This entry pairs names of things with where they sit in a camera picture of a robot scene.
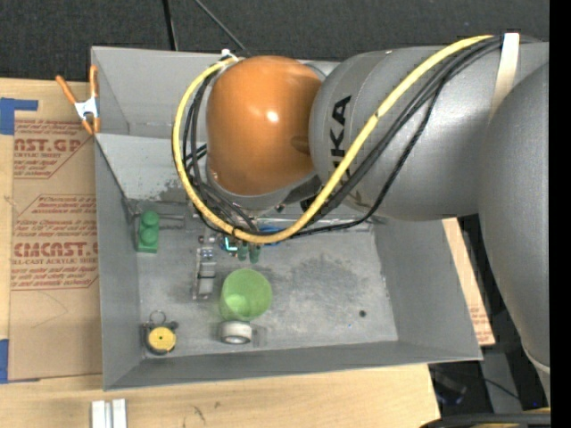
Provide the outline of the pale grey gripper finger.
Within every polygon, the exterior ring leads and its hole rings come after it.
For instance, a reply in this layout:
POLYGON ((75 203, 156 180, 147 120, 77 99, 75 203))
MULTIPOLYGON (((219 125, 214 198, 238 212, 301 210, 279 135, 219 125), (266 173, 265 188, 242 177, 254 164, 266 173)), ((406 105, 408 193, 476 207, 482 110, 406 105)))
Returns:
POLYGON ((201 248, 199 263, 199 297, 208 298, 214 288, 216 278, 216 266, 214 250, 212 248, 201 248))
POLYGON ((194 256, 194 267, 193 270, 191 272, 191 298, 192 300, 196 300, 198 295, 197 295, 197 291, 198 291, 198 276, 200 273, 200 264, 201 264, 201 244, 198 243, 194 250, 193 250, 193 256, 194 256))

